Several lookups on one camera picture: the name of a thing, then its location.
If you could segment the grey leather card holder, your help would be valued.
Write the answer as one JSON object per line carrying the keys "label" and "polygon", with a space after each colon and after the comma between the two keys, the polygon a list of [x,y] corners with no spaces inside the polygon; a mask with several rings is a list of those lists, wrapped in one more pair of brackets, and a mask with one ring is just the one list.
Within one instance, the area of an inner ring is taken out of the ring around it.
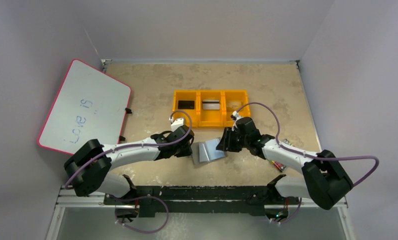
{"label": "grey leather card holder", "polygon": [[228,154],[225,151],[216,149],[220,140],[218,137],[207,141],[194,142],[191,146],[193,164],[204,165],[226,158]]}

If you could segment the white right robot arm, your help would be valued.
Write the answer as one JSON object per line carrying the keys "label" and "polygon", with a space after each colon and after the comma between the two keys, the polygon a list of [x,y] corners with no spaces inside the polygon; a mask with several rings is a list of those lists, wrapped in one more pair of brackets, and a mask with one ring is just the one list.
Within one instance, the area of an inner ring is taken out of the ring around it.
{"label": "white right robot arm", "polygon": [[236,153],[247,149],[253,156],[279,162],[300,172],[301,177],[280,177],[267,190],[268,199],[275,204],[286,197],[307,198],[329,210],[354,187],[332,152],[303,154],[298,148],[288,151],[274,136],[261,134],[250,117],[240,118],[233,127],[226,127],[216,149]]}

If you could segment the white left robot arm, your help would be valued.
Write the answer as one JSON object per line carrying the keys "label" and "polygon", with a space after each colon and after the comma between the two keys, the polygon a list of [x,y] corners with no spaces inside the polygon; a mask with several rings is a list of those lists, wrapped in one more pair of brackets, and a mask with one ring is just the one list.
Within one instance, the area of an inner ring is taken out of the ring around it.
{"label": "white left robot arm", "polygon": [[101,144],[91,139],[65,162],[69,176],[65,187],[73,189],[78,197],[101,192],[117,197],[125,205],[131,204],[136,198],[132,181],[111,170],[141,161],[189,156],[192,140],[194,132],[186,125],[124,144]]}

